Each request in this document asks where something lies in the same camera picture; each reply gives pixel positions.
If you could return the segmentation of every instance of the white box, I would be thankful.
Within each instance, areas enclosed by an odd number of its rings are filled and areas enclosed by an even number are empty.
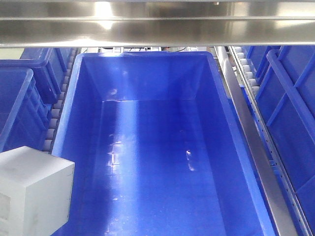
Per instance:
[[[65,224],[73,171],[30,147],[0,153],[0,236],[49,236]]]

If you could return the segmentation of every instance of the metal rail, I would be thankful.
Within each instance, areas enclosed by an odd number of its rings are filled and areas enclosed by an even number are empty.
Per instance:
[[[257,169],[257,174],[259,176],[261,187],[265,194],[266,203],[271,212],[275,228],[280,236],[297,236],[298,233],[294,227],[281,189],[277,183],[277,179],[271,166],[269,165],[269,160],[263,143],[247,107],[246,101],[229,62],[225,48],[215,47],[215,50],[220,62],[224,79],[231,94],[235,110],[245,134],[254,165]]]
[[[0,47],[315,44],[315,2],[1,1]]]

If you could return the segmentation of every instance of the blue plastic crate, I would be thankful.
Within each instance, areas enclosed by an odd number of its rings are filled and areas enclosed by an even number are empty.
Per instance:
[[[247,56],[250,49],[251,49],[251,46],[242,46],[242,51],[245,56]]]
[[[279,48],[280,46],[250,46],[247,49],[246,58],[249,59],[250,67],[259,85],[269,66],[267,53],[272,49]]]
[[[56,48],[56,52],[64,72],[67,71],[71,51],[72,48]]]
[[[278,59],[315,118],[315,46],[282,46]]]
[[[79,55],[53,155],[76,164],[55,236],[275,235],[207,52]]]
[[[0,152],[21,146],[41,150],[50,115],[31,69],[0,68]]]
[[[271,50],[267,59],[271,66],[256,96],[257,103],[315,232],[315,119],[277,51]]]
[[[0,67],[8,66],[31,68],[43,102],[57,102],[64,75],[54,48],[26,48],[20,59],[0,60]]]

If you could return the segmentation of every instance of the bin floor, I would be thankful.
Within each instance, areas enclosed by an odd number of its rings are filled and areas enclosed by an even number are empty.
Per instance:
[[[74,235],[226,235],[194,100],[97,107]]]

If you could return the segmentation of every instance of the shelf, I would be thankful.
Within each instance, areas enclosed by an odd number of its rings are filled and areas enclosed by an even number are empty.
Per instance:
[[[0,47],[314,44],[315,2],[0,2]]]

